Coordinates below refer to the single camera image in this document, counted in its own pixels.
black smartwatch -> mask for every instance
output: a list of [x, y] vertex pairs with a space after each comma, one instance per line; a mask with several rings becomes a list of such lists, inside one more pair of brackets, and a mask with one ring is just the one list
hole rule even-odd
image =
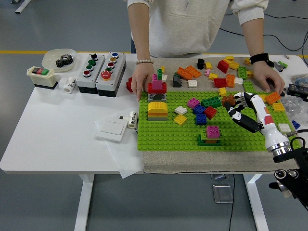
[[274, 63], [269, 60], [269, 54], [268, 53], [262, 53], [262, 54], [256, 54], [250, 57], [251, 64], [254, 64], [255, 62], [259, 61], [265, 61], [268, 66], [271, 68], [274, 68]]

table leg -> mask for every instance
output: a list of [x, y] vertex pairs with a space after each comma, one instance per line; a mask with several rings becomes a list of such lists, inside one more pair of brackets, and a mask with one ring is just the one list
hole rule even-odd
[[21, 13], [24, 8], [31, 2], [31, 0], [25, 0], [20, 7], [18, 7], [18, 9], [15, 11], [15, 13]]
[[250, 200], [252, 212], [254, 214], [255, 223], [258, 231], [269, 231], [261, 200], [259, 197], [258, 189], [256, 186], [256, 180], [258, 180], [262, 174], [248, 175], [245, 174], [244, 180]]
[[75, 223], [75, 231], [85, 231], [87, 228], [88, 212], [91, 201], [92, 187], [94, 181], [94, 174], [80, 175], [83, 180], [81, 196], [79, 201], [78, 213]]

white hoodie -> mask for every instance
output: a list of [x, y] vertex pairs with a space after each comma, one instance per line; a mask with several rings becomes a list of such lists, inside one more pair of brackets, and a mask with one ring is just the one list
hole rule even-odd
[[179, 57], [203, 53], [214, 42], [227, 7], [238, 15], [240, 25], [264, 18], [268, 0], [128, 0], [128, 6], [149, 7], [150, 55]]

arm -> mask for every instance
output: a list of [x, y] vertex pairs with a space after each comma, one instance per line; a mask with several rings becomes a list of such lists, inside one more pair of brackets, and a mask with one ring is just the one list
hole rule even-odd
[[[263, 18], [257, 18], [242, 24], [250, 56], [264, 53], [263, 22]], [[255, 62], [253, 64], [253, 70], [255, 78], [261, 84], [263, 90], [269, 92], [270, 86], [267, 80], [271, 80], [274, 84], [275, 91], [281, 94], [284, 88], [284, 81], [276, 71], [270, 68], [264, 61]]]
[[[137, 60], [150, 59], [149, 49], [149, 8], [143, 3], [134, 3], [128, 7], [128, 17], [131, 32], [133, 34]], [[152, 80], [154, 74], [153, 64], [137, 64], [136, 70], [132, 76], [131, 89], [137, 94], [137, 100], [140, 100], [142, 88], [147, 91], [148, 83]]]

white paper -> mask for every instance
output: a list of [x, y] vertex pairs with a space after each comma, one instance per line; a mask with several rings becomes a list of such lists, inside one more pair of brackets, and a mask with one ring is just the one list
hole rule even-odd
[[[138, 108], [132, 108], [111, 116], [109, 115], [108, 117], [119, 118], [120, 116], [129, 116], [131, 111], [137, 112], [139, 110]], [[94, 122], [97, 130], [101, 126], [103, 120], [102, 118]], [[142, 154], [137, 149], [137, 136], [137, 129], [126, 128], [121, 142], [104, 140], [122, 178], [143, 170]]]

